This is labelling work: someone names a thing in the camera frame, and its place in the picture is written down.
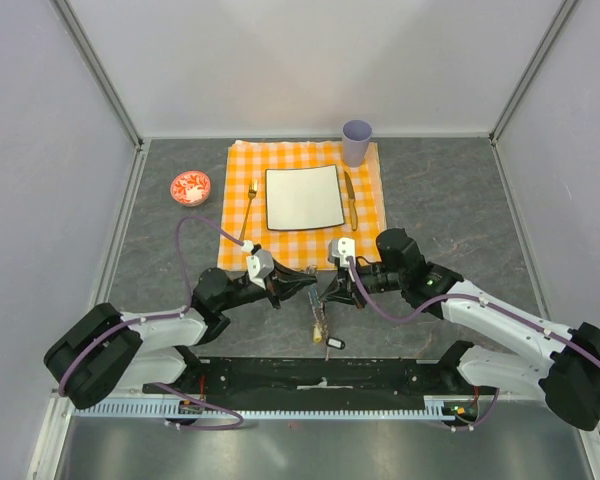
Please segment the yellow key tag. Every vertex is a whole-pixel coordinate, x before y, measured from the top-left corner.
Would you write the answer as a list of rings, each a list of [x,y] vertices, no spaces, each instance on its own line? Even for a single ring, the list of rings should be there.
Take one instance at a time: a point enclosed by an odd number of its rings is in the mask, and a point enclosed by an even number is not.
[[[313,327],[312,340],[314,343],[321,343],[324,340],[324,332],[320,326]]]

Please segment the black key tag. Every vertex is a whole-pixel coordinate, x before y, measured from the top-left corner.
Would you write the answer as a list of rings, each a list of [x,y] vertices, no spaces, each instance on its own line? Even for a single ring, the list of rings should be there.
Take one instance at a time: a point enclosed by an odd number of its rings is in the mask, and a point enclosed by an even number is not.
[[[326,338],[326,346],[336,350],[343,350],[346,347],[346,344],[338,338],[329,336]]]

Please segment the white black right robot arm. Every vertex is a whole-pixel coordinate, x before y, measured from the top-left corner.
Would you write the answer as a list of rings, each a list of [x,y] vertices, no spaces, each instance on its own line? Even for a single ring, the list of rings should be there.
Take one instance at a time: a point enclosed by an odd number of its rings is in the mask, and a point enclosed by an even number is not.
[[[356,243],[341,237],[328,246],[336,277],[321,296],[357,308],[370,306],[392,322],[421,313],[474,330],[505,347],[499,353],[467,341],[441,358],[438,381],[447,392],[493,387],[541,401],[567,424],[592,431],[600,422],[600,329],[573,328],[516,308],[460,274],[427,261],[403,229],[376,238],[377,262],[359,264]]]

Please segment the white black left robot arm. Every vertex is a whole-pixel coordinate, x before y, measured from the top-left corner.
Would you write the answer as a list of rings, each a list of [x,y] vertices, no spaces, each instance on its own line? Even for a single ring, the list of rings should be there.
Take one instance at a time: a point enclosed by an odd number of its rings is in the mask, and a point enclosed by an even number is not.
[[[98,404],[115,389],[154,382],[188,393],[200,378],[190,349],[227,329],[225,311],[260,300],[280,308],[316,281],[279,262],[251,265],[236,278],[209,268],[200,275],[190,305],[179,310],[133,314],[110,303],[96,305],[49,348],[43,363],[60,394],[78,409]]]

